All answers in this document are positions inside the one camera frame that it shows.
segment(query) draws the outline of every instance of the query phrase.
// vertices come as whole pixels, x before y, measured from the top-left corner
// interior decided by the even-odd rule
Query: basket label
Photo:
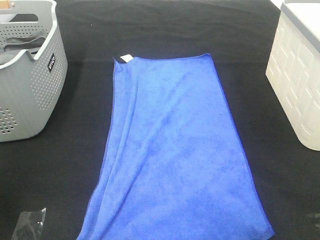
[[[49,69],[49,72],[50,72],[50,73],[51,73],[51,71],[52,71],[52,68],[53,68],[54,65],[55,65],[55,62],[56,62],[56,57],[55,57],[55,54],[52,53],[52,56],[51,56],[50,61],[49,61],[49,63],[48,63],[48,69]]]

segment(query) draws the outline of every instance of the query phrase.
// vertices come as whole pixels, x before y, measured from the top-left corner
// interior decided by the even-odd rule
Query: towel tag
[[[134,59],[130,54],[124,55],[120,57],[123,59],[126,63],[130,62],[132,59]]]

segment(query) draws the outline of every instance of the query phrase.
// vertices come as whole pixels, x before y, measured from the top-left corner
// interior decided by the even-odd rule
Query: black tablecloth
[[[316,240],[320,152],[297,139],[266,76],[280,11],[269,0],[58,0],[68,59],[44,130],[0,143],[0,239],[47,207],[42,239],[74,240],[97,184],[111,121],[113,57],[210,53],[276,235]]]

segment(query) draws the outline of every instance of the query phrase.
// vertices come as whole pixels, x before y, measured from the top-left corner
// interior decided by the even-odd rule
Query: towel
[[[77,240],[274,235],[209,54],[114,63],[98,184]]]

